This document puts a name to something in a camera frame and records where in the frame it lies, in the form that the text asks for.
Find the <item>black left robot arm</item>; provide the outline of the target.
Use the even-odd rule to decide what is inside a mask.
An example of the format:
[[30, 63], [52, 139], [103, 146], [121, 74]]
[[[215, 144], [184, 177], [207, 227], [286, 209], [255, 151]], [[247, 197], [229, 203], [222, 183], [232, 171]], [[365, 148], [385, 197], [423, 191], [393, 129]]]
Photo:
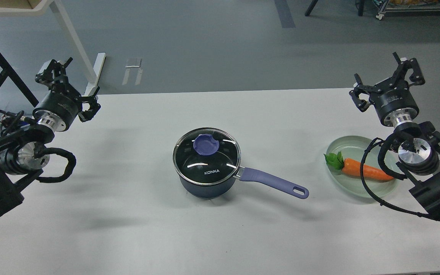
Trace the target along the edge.
[[70, 82], [66, 69], [72, 62], [54, 59], [42, 65], [37, 83], [49, 92], [27, 117], [0, 110], [0, 217], [23, 203], [22, 191], [33, 183], [60, 183], [67, 180], [76, 166], [72, 152], [47, 147], [56, 132], [67, 131], [74, 120], [92, 120], [101, 106], [97, 101], [99, 87], [82, 96]]

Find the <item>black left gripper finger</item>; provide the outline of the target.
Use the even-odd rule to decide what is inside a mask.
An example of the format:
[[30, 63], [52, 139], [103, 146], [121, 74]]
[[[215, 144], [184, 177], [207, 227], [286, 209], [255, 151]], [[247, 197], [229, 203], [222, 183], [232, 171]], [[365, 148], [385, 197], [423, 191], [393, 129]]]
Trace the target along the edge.
[[36, 74], [35, 82], [46, 86], [51, 92], [70, 92], [66, 68], [72, 61], [70, 57], [63, 64], [55, 59], [45, 62]]
[[96, 113], [99, 112], [101, 105], [98, 103], [98, 98], [97, 98], [97, 94], [100, 90], [99, 86], [96, 86], [94, 88], [91, 89], [91, 94], [88, 96], [79, 96], [78, 97], [78, 102], [83, 105], [83, 104], [87, 104], [89, 105], [89, 108], [87, 110], [81, 110], [78, 113], [78, 117], [79, 120], [81, 122], [87, 122], [90, 121], [94, 118], [94, 116], [96, 115]]

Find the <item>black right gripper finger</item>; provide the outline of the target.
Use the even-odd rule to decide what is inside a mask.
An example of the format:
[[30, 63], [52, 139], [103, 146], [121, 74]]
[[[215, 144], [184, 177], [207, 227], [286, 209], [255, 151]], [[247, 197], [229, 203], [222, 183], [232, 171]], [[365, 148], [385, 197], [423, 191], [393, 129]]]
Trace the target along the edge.
[[377, 92], [376, 86], [364, 85], [362, 79], [358, 73], [354, 74], [356, 83], [353, 85], [353, 89], [349, 91], [349, 95], [359, 111], [365, 112], [374, 105], [372, 94]]
[[398, 63], [393, 75], [383, 84], [384, 92], [393, 90], [406, 90], [412, 86], [425, 84], [425, 78], [416, 58], [401, 58], [396, 52], [393, 57]]

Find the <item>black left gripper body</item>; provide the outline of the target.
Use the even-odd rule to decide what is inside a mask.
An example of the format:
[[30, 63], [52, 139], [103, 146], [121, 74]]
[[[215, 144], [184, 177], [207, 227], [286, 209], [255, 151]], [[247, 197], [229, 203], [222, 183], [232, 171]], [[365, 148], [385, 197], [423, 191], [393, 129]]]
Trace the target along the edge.
[[82, 111], [82, 103], [76, 99], [80, 93], [72, 86], [64, 88], [56, 86], [33, 110], [33, 117], [40, 120], [42, 117], [50, 116], [57, 120], [57, 127], [54, 131], [64, 132], [69, 129], [72, 122]]

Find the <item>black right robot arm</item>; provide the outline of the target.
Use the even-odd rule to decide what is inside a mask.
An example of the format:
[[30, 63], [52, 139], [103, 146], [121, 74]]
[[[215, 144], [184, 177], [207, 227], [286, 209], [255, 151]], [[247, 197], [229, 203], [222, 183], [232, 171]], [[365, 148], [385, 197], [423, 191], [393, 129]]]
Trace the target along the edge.
[[[416, 58], [401, 58], [397, 53], [393, 57], [398, 64], [396, 70], [375, 85], [364, 85], [358, 74], [354, 76], [356, 83], [349, 95], [358, 110], [364, 112], [374, 106], [380, 123], [393, 127], [393, 133], [386, 139], [370, 142], [356, 172], [365, 190], [381, 206], [440, 222], [440, 132], [429, 121], [415, 123], [419, 108], [410, 93], [410, 87], [423, 85], [425, 79]], [[364, 164], [376, 146], [380, 147], [380, 169], [394, 179], [410, 180], [414, 186], [409, 192], [425, 213], [392, 205], [367, 186]]]

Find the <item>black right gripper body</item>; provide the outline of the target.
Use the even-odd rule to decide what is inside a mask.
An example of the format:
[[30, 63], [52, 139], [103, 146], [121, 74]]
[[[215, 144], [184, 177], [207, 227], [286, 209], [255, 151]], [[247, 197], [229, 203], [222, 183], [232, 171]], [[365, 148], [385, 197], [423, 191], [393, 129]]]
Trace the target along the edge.
[[371, 101], [379, 117], [380, 123], [387, 127], [396, 127], [393, 113], [407, 113], [411, 120], [419, 114], [419, 108], [410, 93], [410, 85], [375, 85], [376, 92]]

